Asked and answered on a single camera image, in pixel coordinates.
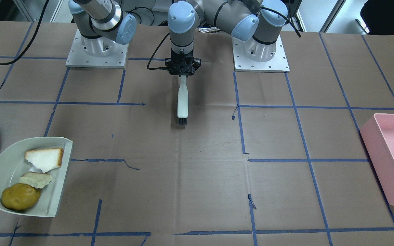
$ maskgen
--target blue joint cap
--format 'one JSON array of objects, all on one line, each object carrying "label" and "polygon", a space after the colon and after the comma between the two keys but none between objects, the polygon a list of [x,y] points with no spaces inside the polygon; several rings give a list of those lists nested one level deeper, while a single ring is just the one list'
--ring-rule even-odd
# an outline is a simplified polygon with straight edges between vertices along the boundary
[{"label": "blue joint cap", "polygon": [[[285,17],[288,16],[287,6],[282,1],[264,0],[262,2],[262,5],[266,8],[273,9],[274,11],[280,12]],[[261,9],[261,15],[264,17],[264,19],[268,23],[270,23],[272,26],[275,26],[275,27],[281,27],[281,26],[285,25],[285,23],[286,23],[284,18],[282,18],[281,16],[279,16],[276,13],[270,12],[265,9]]]},{"label": "blue joint cap", "polygon": [[74,2],[74,0],[70,0],[68,6],[71,14],[79,14],[84,12],[84,9],[82,9],[78,3]]},{"label": "blue joint cap", "polygon": [[252,38],[258,27],[259,19],[256,15],[251,14],[242,19],[232,30],[232,37],[241,41],[247,41]]},{"label": "blue joint cap", "polygon": [[195,22],[196,14],[193,6],[185,1],[179,1],[168,10],[168,26],[173,33],[189,31]]},{"label": "blue joint cap", "polygon": [[119,25],[116,34],[116,42],[118,44],[128,44],[136,33],[136,18],[132,14],[127,14]]}]

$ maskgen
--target white dustpan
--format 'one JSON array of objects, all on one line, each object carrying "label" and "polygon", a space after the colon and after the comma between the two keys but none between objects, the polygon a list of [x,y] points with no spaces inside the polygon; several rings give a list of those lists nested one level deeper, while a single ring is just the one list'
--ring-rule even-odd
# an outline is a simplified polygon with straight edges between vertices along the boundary
[{"label": "white dustpan", "polygon": [[55,217],[59,209],[66,180],[68,165],[71,160],[72,141],[64,137],[33,137],[12,144],[0,154],[0,199],[3,190],[19,182],[19,177],[34,170],[34,166],[24,159],[24,154],[31,149],[63,148],[62,166],[48,172],[53,180],[42,189],[39,201],[33,207],[19,213],[6,209],[0,202],[0,210],[16,215]]}]

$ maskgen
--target white mounting plate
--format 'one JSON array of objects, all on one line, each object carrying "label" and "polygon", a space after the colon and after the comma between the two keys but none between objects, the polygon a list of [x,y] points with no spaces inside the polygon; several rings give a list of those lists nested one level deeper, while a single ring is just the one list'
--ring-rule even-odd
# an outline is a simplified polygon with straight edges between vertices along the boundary
[{"label": "white mounting plate", "polygon": [[129,45],[116,44],[116,51],[109,56],[94,57],[83,50],[80,31],[75,33],[71,50],[69,51],[67,67],[99,67],[99,68],[125,68],[127,50]]},{"label": "white mounting plate", "polygon": [[244,43],[244,41],[237,38],[232,38],[235,71],[284,73],[290,70],[280,36],[278,36],[278,39],[276,40],[276,52],[274,57],[267,62],[257,62],[247,57],[245,54]]}]

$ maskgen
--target bread slice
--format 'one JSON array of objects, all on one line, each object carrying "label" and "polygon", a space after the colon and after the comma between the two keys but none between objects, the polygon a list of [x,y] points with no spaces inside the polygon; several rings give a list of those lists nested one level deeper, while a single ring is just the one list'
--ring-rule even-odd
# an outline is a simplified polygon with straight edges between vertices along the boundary
[{"label": "bread slice", "polygon": [[43,173],[61,167],[62,157],[62,148],[29,150],[25,153],[25,159],[31,162],[36,168],[42,170]]},{"label": "bread slice", "polygon": [[42,189],[47,186],[52,179],[53,177],[47,173],[27,172],[19,178],[19,182],[31,185],[37,189]]}]

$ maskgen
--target bread piece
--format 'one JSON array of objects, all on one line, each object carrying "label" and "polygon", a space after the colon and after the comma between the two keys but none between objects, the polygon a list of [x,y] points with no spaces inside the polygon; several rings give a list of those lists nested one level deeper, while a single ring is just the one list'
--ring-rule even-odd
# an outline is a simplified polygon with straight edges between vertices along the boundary
[{"label": "bread piece", "polygon": [[62,157],[62,148],[29,150],[25,153],[25,159],[31,162],[36,168],[42,170],[43,173],[61,167]]},{"label": "bread piece", "polygon": [[53,177],[47,173],[27,172],[19,178],[19,182],[22,184],[31,185],[37,189],[42,189],[47,186],[52,179]]}]

